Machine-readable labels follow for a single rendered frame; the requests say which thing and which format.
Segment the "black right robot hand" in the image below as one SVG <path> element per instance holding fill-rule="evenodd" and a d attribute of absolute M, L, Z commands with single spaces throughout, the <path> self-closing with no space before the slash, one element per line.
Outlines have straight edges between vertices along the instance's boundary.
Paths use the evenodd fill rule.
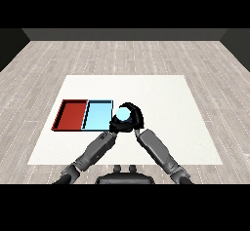
<path fill-rule="evenodd" d="M 141 109 L 132 102 L 125 102 L 119 107 L 127 107 L 131 111 L 131 124 L 133 130 L 139 130 L 144 127 L 144 116 Z"/>

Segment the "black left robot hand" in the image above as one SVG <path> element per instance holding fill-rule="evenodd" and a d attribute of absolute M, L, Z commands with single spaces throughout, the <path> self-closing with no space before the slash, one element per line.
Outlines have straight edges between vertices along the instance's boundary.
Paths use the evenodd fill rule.
<path fill-rule="evenodd" d="M 109 131 L 113 134 L 130 133 L 133 130 L 133 125 L 129 122 L 121 122 L 117 118 L 113 118 L 109 122 Z"/>

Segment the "small blue can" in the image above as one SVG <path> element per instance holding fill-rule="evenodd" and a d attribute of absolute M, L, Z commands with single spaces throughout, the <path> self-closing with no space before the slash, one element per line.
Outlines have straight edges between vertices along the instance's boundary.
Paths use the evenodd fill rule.
<path fill-rule="evenodd" d="M 116 111 L 116 118 L 121 123 L 131 123 L 131 111 L 127 107 L 119 107 Z"/>

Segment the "light blue shallow open box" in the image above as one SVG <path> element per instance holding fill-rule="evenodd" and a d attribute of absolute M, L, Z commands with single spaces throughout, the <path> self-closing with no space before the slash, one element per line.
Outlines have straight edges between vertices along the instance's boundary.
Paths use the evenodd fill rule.
<path fill-rule="evenodd" d="M 84 113 L 81 130 L 83 132 L 108 132 L 112 109 L 111 99 L 90 99 Z"/>

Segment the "red shallow open box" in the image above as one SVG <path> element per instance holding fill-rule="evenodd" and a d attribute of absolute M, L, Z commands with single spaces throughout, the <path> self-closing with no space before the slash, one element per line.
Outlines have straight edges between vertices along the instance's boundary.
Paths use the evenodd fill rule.
<path fill-rule="evenodd" d="M 87 99 L 64 99 L 52 126 L 54 132 L 80 132 Z"/>

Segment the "dark grey robot body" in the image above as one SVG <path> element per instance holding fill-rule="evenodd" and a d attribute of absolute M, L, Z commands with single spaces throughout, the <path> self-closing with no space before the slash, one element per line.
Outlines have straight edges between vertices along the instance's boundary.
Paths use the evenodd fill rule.
<path fill-rule="evenodd" d="M 120 165 L 115 165 L 113 172 L 99 176 L 96 184 L 154 184 L 154 180 L 149 175 L 138 173 L 135 165 L 130 165 L 127 173 L 121 171 Z"/>

